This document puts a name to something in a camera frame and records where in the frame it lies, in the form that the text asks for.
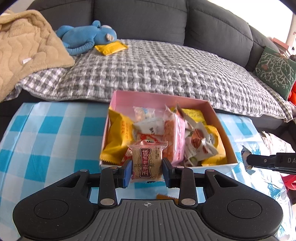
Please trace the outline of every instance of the gray sofa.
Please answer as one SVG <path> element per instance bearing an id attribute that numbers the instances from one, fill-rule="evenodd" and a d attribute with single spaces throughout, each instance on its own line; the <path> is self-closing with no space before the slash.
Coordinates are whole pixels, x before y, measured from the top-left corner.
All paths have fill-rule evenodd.
<path id="1" fill-rule="evenodd" d="M 207 0 L 35 0 L 28 9 L 40 11 L 54 30 L 100 20 L 112 26 L 119 39 L 184 45 L 216 54 L 251 72 L 266 46 L 278 51 L 243 19 Z M 22 90 L 16 99 L 0 103 L 0 122 L 7 122 L 23 102 L 37 101 L 42 100 Z M 266 115 L 253 120 L 258 127 L 270 129 L 282 123 Z"/>

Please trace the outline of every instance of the gray plaid blanket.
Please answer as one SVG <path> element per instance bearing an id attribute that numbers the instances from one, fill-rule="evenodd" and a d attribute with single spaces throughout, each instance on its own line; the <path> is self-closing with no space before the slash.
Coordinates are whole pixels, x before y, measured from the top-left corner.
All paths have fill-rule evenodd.
<path id="1" fill-rule="evenodd" d="M 77 56 L 72 68 L 31 74 L 6 100 L 25 89 L 45 100 L 108 102 L 113 91 L 130 90 L 203 99 L 234 114 L 292 119 L 290 107 L 276 92 L 231 61 L 163 42 L 122 42 L 129 46 L 127 50 L 102 56 L 93 49 Z"/>

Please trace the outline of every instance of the tablecloth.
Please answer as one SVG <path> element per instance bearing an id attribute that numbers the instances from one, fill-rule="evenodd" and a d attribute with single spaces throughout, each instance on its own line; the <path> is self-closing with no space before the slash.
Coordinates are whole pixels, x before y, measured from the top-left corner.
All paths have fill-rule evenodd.
<path id="1" fill-rule="evenodd" d="M 0 238 L 15 241 L 19 235 L 12 220 L 15 205 L 30 194 L 80 169 L 100 172 L 99 153 L 108 104 L 24 103 L 12 118 L 0 142 Z M 218 114 L 239 164 L 228 176 L 279 202 L 284 220 L 277 236 L 295 240 L 295 222 L 279 173 L 256 169 L 249 175 L 241 157 L 245 146 L 254 154 L 269 155 L 252 121 L 247 117 Z M 132 183 L 116 190 L 117 198 L 150 199 L 157 193 L 178 197 L 179 189 L 163 182 Z M 198 201 L 204 202 L 202 188 Z M 97 202 L 98 188 L 90 201 Z"/>

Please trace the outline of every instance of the throw pillow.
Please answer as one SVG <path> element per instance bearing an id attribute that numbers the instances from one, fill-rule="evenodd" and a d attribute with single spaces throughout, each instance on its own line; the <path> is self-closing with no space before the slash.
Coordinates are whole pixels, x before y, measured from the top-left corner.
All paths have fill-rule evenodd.
<path id="1" fill-rule="evenodd" d="M 296 62 L 265 47 L 255 72 L 260 80 L 279 93 L 284 100 L 288 99 L 296 80 Z"/>

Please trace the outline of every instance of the open box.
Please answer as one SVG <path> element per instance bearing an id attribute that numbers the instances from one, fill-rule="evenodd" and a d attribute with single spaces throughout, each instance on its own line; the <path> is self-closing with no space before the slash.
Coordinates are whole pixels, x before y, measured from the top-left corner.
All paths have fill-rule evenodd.
<path id="1" fill-rule="evenodd" d="M 210 167 L 191 167 L 191 169 L 193 169 L 194 172 L 204 173 L 206 169 L 211 168 L 224 174 L 232 170 L 238 164 L 237 158 L 231 147 L 231 143 L 228 139 L 228 136 L 221 125 L 221 122 L 219 121 L 214 109 L 212 108 L 212 106 L 208 101 L 180 97 L 180 96 L 155 94 L 155 93 L 115 91 L 113 93 L 113 96 L 110 102 L 110 107 L 113 110 L 130 117 L 134 121 L 135 120 L 135 111 L 133 108 L 134 106 L 154 108 L 156 116 L 161 116 L 163 115 L 163 112 L 165 110 L 165 105 L 170 108 L 170 107 L 175 107 L 177 103 L 183 109 L 201 110 L 207 124 L 213 125 L 217 128 L 226 151 L 226 157 L 228 162 L 227 164 L 210 166 Z M 105 148 L 107 144 L 108 130 L 109 130 L 109 117 L 107 116 L 104 135 L 103 135 L 103 141 L 102 141 L 102 150 Z M 110 166 L 113 166 L 113 165 L 109 165 L 108 163 L 101 162 L 102 168 L 106 168 Z"/>

